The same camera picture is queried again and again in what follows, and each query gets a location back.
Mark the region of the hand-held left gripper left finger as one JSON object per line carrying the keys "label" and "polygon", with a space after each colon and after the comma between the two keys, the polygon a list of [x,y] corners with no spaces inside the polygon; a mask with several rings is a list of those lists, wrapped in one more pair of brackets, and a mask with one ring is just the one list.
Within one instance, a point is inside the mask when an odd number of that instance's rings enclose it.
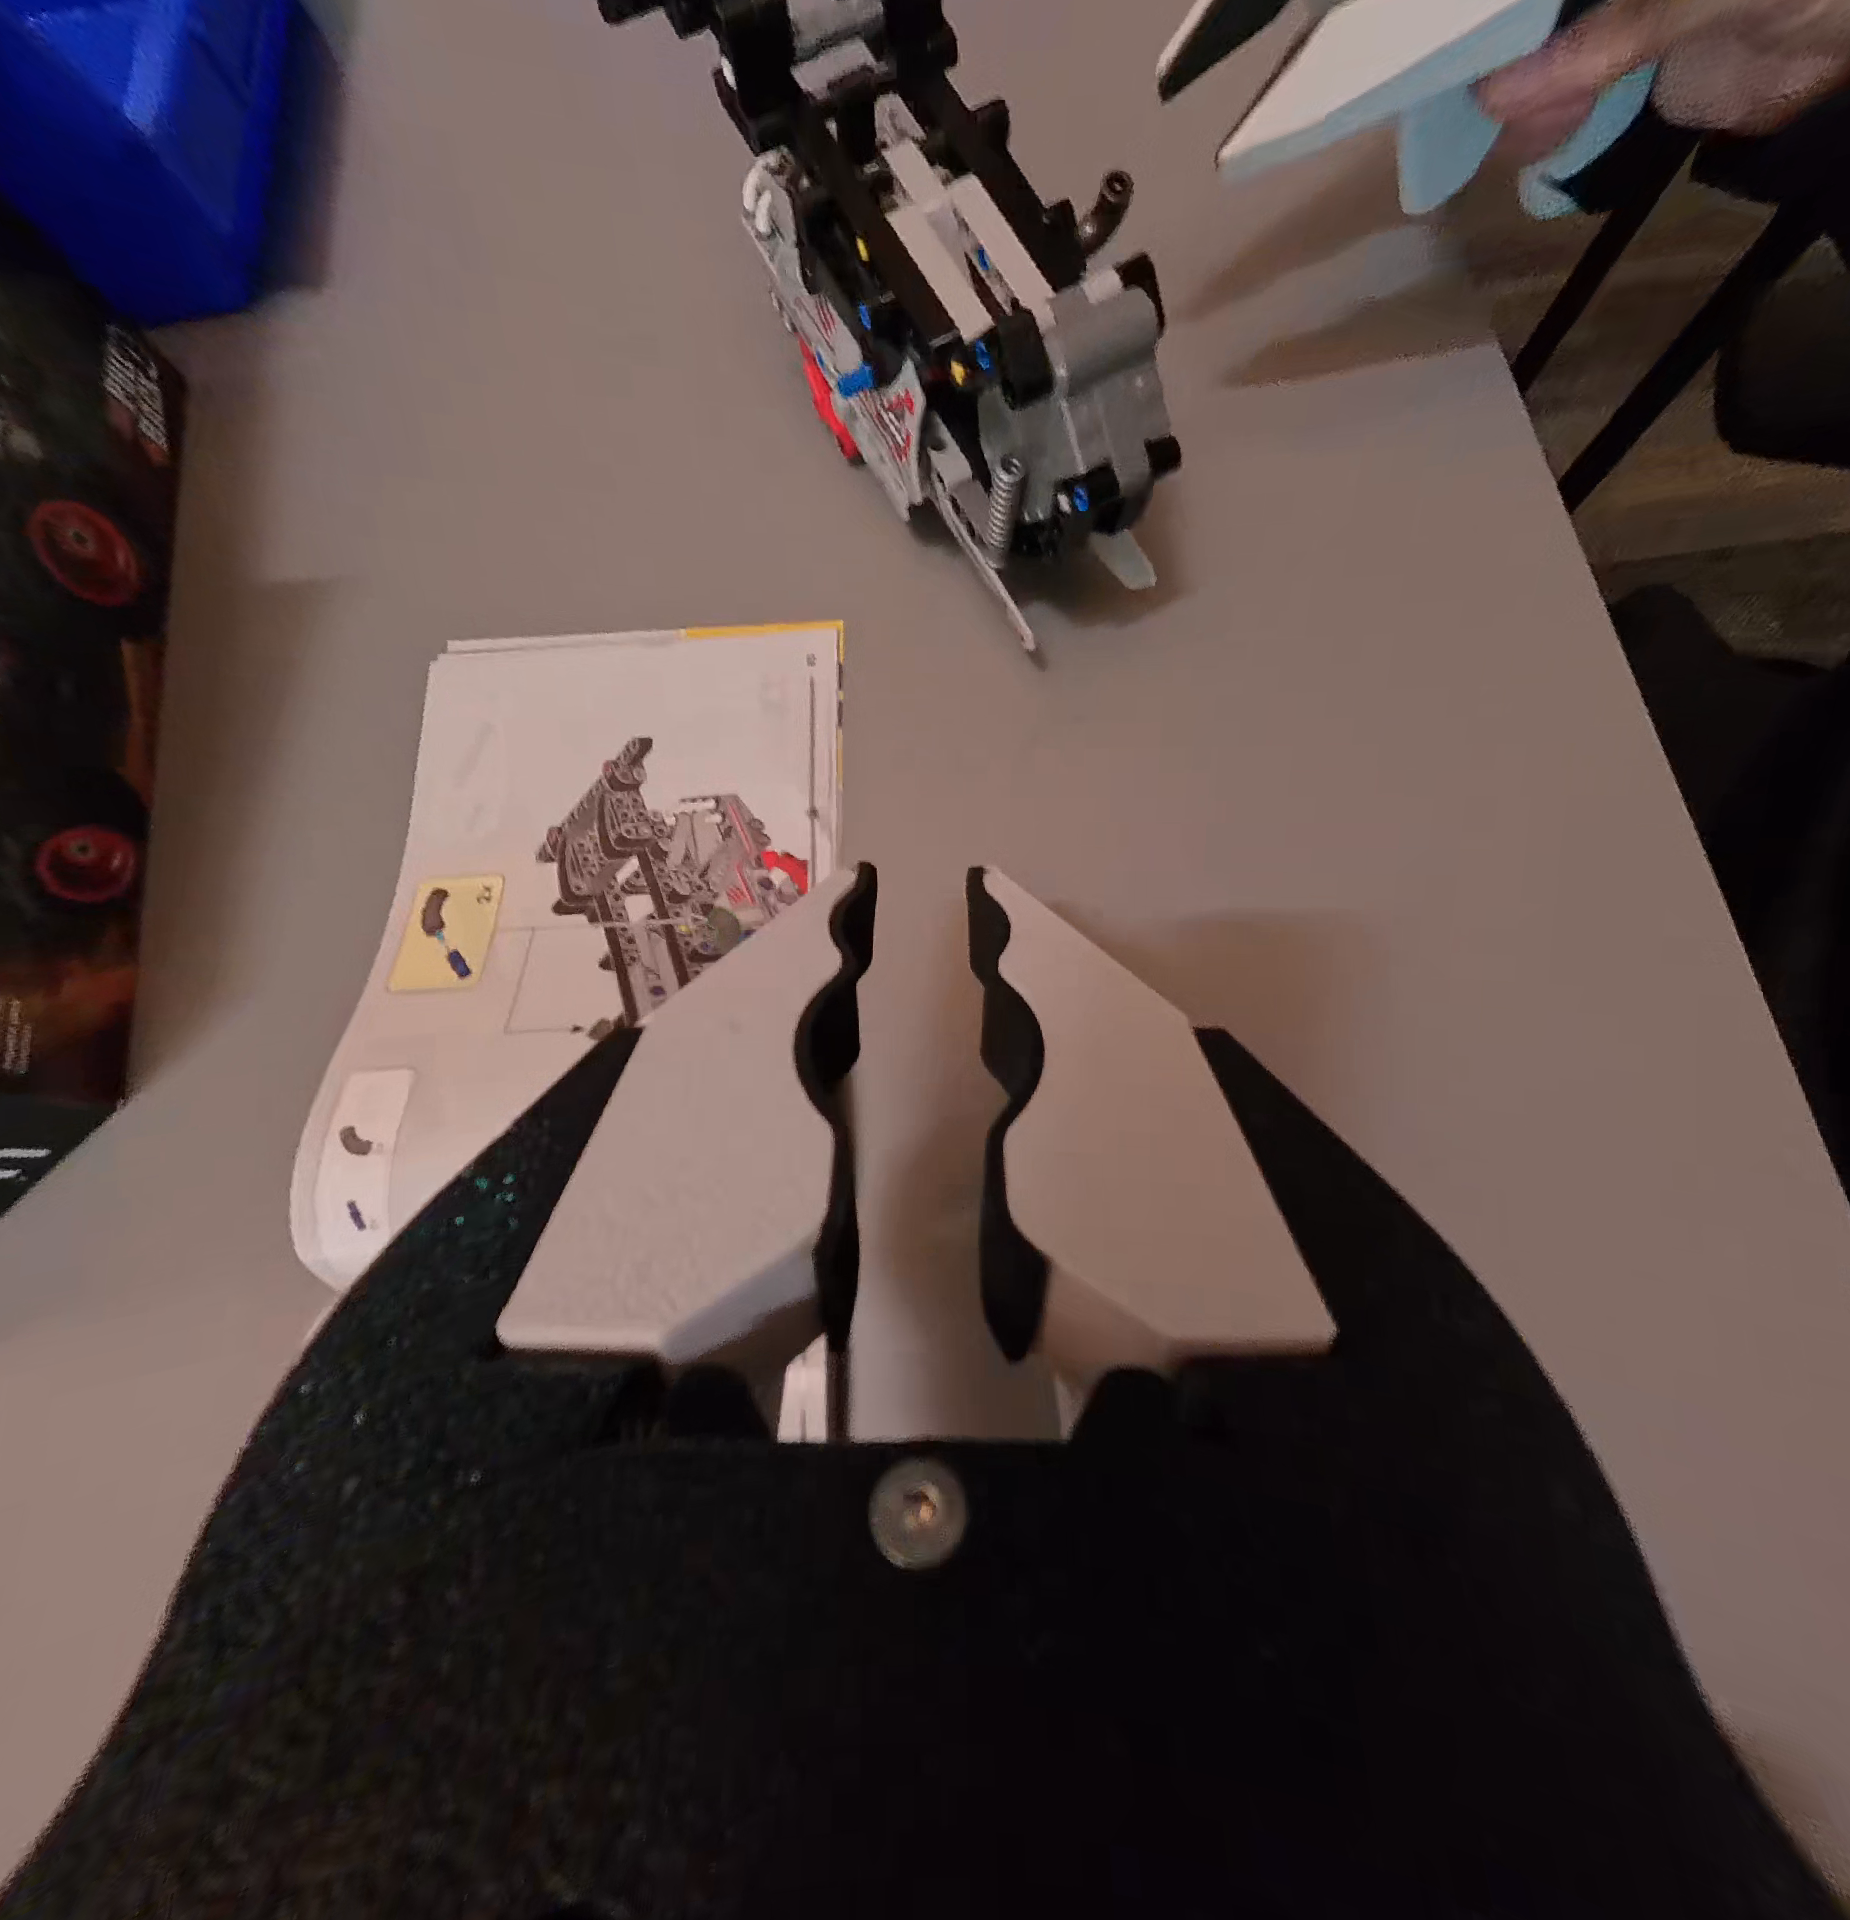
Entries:
{"label": "hand-held left gripper left finger", "polygon": [[847,1081],[880,875],[858,862],[629,1038],[625,1069],[496,1323],[533,1360],[744,1381],[768,1435],[824,1437],[858,1296]]}

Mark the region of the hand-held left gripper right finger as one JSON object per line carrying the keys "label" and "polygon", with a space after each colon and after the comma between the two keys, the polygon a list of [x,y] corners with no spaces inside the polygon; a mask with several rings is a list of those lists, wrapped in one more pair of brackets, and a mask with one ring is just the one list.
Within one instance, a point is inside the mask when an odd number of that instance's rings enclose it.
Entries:
{"label": "hand-held left gripper right finger", "polygon": [[1175,1000],[994,866],[964,876],[980,1060],[979,1285],[1003,1356],[1061,1415],[1106,1377],[1311,1362],[1339,1324]]}

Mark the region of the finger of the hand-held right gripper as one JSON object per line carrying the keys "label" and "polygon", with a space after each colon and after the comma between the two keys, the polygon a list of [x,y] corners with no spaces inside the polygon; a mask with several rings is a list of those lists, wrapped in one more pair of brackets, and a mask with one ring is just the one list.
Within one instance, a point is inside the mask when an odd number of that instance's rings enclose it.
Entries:
{"label": "finger of the hand-held right gripper", "polygon": [[1397,123],[1527,58],[1559,3],[1345,3],[1323,16],[1217,152],[1250,180]]}
{"label": "finger of the hand-held right gripper", "polygon": [[1167,40],[1155,68],[1162,105],[1229,66],[1244,74],[1246,98],[1264,97],[1313,37],[1311,3],[1197,3]]}

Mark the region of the brick-built toy truck chassis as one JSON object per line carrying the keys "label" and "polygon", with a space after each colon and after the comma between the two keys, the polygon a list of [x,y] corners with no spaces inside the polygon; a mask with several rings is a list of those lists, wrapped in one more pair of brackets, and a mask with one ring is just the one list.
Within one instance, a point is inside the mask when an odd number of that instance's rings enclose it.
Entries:
{"label": "brick-built toy truck chassis", "polygon": [[717,49],[751,166],[742,224],[843,456],[903,521],[931,510],[1044,664],[1014,579],[1093,559],[1130,592],[1137,539],[1182,464],[1145,252],[1084,257],[1081,212],[973,107],[938,3],[600,3]]}

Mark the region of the grey desk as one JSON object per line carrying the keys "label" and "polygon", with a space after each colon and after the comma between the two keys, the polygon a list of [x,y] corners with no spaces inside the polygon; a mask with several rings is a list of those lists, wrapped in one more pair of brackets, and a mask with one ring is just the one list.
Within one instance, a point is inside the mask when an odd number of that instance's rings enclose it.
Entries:
{"label": "grey desk", "polygon": [[1137,178],[1158,590],[1027,661],[843,464],[702,40],[354,4],[284,285],[190,389],[134,1092],[0,1221],[0,1890],[109,1737],[332,1292],[291,1174],[452,641],[844,624],[865,1439],[1035,1437],[980,1324],[964,876],[1233,1032],[1489,1285],[1712,1711],[1850,1906],[1850,1208],[1504,357],[1385,146],[1212,168],[1184,4],[948,4],[1050,196]]}

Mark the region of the person's right hand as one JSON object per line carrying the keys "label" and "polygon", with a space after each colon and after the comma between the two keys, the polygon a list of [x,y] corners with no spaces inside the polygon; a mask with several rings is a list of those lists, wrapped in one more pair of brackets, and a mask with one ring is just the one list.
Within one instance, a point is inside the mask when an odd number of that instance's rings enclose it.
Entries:
{"label": "person's right hand", "polygon": [[1766,134],[1850,83],[1850,3],[1603,3],[1477,83],[1480,111],[1533,156],[1654,70],[1664,123]]}

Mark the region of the open instruction booklet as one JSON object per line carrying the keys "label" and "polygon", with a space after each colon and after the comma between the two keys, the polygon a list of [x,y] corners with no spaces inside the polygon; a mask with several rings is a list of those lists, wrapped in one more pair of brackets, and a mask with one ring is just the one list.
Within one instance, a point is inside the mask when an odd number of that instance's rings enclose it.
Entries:
{"label": "open instruction booklet", "polygon": [[843,623],[456,641],[384,938],[297,1148],[351,1291],[575,1062],[807,900],[843,838]]}

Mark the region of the black toy set box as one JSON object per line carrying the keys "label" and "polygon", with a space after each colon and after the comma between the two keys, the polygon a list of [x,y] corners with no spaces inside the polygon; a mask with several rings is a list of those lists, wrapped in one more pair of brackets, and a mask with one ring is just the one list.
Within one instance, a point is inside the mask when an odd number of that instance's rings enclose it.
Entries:
{"label": "black toy set box", "polygon": [[0,196],[0,1219],[127,1094],[187,426]]}

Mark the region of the blue storage bin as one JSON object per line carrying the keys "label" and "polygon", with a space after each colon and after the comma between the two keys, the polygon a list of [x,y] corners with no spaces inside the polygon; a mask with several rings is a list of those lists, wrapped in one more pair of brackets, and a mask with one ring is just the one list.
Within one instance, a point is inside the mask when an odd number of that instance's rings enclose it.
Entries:
{"label": "blue storage bin", "polygon": [[308,270],[344,44],[326,4],[0,3],[0,204],[128,319]]}

